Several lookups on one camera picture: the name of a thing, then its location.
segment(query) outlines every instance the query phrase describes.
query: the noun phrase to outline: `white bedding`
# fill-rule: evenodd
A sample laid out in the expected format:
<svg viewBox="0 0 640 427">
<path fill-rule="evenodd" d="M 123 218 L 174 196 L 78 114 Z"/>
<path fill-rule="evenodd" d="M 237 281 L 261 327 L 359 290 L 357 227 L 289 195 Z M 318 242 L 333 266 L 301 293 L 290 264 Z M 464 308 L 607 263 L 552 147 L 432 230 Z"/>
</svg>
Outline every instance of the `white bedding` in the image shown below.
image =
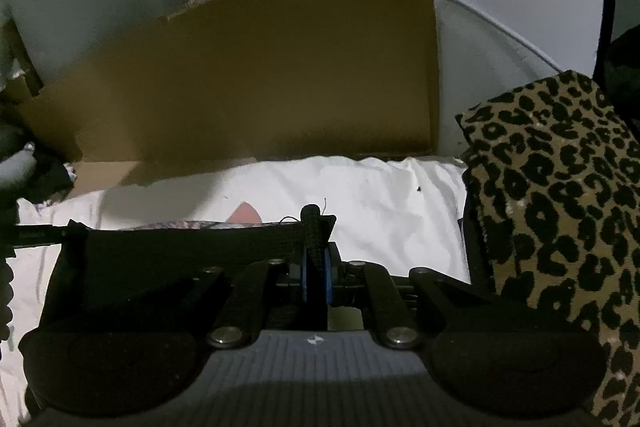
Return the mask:
<svg viewBox="0 0 640 427">
<path fill-rule="evenodd" d="M 468 282 L 458 227 L 466 198 L 464 170 L 460 161 L 447 158 L 385 163 L 336 156 L 262 162 L 146 187 L 92 192 L 41 212 L 20 201 L 20 222 L 66 225 L 73 219 L 113 230 L 167 221 L 226 221 L 247 202 L 266 223 L 299 217 L 308 203 L 321 209 L 326 204 L 324 213 L 337 216 L 331 240 L 344 261 L 372 261 L 404 276 L 414 266 L 428 266 Z M 7 426 L 18 425 L 27 414 L 17 344 L 38 325 L 59 252 L 59 246 L 31 248 L 8 260 L 14 272 L 14 318 L 11 338 L 0 346 L 0 412 Z"/>
</svg>

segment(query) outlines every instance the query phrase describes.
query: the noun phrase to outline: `metal screw head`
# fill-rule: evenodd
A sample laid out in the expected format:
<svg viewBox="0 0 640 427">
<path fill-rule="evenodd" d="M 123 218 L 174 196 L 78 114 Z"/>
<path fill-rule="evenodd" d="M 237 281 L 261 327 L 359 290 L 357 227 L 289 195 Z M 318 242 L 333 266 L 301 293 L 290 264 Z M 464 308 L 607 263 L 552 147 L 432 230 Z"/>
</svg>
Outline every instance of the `metal screw head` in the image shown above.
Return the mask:
<svg viewBox="0 0 640 427">
<path fill-rule="evenodd" d="M 400 326 L 397 328 L 391 328 L 386 332 L 386 337 L 398 347 L 408 346 L 413 344 L 418 339 L 418 332 L 414 328 L 406 328 Z"/>
<path fill-rule="evenodd" d="M 235 326 L 223 326 L 207 335 L 207 342 L 214 347 L 234 347 L 242 340 L 242 330 Z"/>
</svg>

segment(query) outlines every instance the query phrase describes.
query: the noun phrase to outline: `pink fabric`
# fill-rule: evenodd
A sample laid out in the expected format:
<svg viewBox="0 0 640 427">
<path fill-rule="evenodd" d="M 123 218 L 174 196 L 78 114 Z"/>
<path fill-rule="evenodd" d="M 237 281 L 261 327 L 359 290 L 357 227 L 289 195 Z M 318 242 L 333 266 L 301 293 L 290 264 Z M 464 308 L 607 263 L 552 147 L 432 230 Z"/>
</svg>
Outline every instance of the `pink fabric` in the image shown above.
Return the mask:
<svg viewBox="0 0 640 427">
<path fill-rule="evenodd" d="M 262 222 L 262 218 L 260 218 L 260 214 L 255 211 L 254 207 L 246 201 L 243 201 L 226 222 L 236 224 L 253 223 L 257 225 Z"/>
</svg>

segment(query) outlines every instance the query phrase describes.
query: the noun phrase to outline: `cardboard box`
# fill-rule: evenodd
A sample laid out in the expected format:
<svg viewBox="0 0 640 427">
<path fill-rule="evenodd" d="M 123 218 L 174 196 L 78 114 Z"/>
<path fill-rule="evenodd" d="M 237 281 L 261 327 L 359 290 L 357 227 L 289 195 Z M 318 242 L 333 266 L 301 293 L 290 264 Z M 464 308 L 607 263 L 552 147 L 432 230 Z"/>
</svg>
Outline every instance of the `cardboard box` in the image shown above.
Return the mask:
<svg viewBox="0 0 640 427">
<path fill-rule="evenodd" d="M 82 160 L 84 190 L 238 158 L 424 155 L 437 57 L 433 0 L 209 0 L 98 47 L 18 110 Z"/>
</svg>

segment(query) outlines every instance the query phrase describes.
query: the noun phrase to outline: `leopard print cushion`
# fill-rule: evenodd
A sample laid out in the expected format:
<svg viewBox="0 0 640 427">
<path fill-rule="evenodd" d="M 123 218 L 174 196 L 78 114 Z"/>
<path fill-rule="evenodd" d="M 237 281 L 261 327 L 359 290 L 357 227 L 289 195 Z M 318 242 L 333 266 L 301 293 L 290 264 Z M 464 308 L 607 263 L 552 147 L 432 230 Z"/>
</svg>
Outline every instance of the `leopard print cushion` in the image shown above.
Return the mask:
<svg viewBox="0 0 640 427">
<path fill-rule="evenodd" d="M 596 334 L 608 369 L 591 412 L 640 425 L 638 142 L 571 71 L 457 118 L 496 291 Z"/>
</svg>

